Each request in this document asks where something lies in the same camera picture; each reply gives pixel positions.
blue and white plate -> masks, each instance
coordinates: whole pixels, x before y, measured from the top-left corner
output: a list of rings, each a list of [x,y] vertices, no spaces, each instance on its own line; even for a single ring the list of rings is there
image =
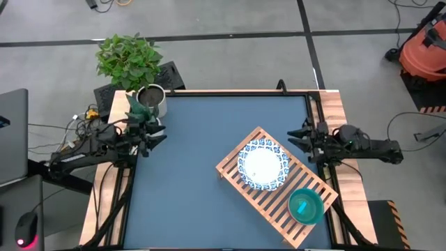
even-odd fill
[[[250,141],[238,153],[238,172],[251,188],[274,191],[283,185],[289,173],[289,158],[270,139]]]

green plant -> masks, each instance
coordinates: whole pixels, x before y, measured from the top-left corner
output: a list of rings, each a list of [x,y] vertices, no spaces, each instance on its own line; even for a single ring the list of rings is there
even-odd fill
[[[146,122],[155,121],[156,117],[158,117],[158,114],[160,112],[158,106],[155,106],[153,108],[153,111],[151,111],[150,108],[138,102],[136,98],[133,98],[132,96],[129,95],[126,96],[130,104],[131,112],[126,112],[125,114],[128,116],[129,119],[134,119],[138,123],[143,123],[144,121]]]
[[[161,71],[158,67],[162,55],[155,51],[154,42],[143,38],[114,35],[105,39],[96,52],[99,60],[98,75],[111,76],[113,85],[121,85],[126,91],[138,91],[153,84]]]

shop vacuum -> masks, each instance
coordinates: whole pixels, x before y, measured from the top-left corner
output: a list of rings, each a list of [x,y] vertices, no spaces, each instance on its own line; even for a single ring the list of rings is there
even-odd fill
[[[446,85],[446,13],[440,14],[445,6],[438,2],[399,49],[385,54],[388,61],[401,63],[401,77],[409,91]]]

concrete floor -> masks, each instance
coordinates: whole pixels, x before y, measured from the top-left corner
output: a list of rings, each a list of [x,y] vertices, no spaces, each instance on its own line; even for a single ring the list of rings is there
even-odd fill
[[[400,0],[401,4],[412,4]],[[394,29],[397,14],[386,0],[304,0],[312,31]],[[412,28],[429,9],[401,8],[401,28]],[[142,36],[303,31],[294,0],[134,0],[106,14],[85,1],[10,0],[0,14],[0,43]],[[348,122],[373,138],[386,137],[389,120],[415,106],[399,79],[399,67],[383,60],[396,34],[313,37],[327,89],[339,89]],[[269,89],[282,78],[291,89],[315,89],[305,37],[176,41],[159,44],[174,60],[189,89]],[[108,83],[95,73],[95,45],[0,47],[0,93],[29,90],[29,120],[65,126],[94,103],[93,89]],[[405,116],[391,127],[404,149],[412,134],[441,123]],[[29,129],[29,146],[57,143],[63,131]],[[359,161],[367,198],[395,201],[412,248],[444,250],[446,159],[443,138],[423,151],[405,153],[397,166]],[[39,149],[51,152],[54,147]],[[48,155],[30,154],[43,160]],[[93,178],[94,167],[76,172]],[[46,195],[55,191],[45,185]],[[88,197],[64,191],[45,202],[46,250],[76,246]]]

bowl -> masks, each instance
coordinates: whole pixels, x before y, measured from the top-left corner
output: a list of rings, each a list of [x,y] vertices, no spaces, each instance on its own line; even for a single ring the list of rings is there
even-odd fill
[[[323,202],[313,190],[297,189],[289,197],[288,210],[294,220],[304,225],[313,225],[322,219]]]
[[[238,153],[241,179],[255,190],[274,191],[283,185],[289,173],[289,158],[270,139],[250,141]]]

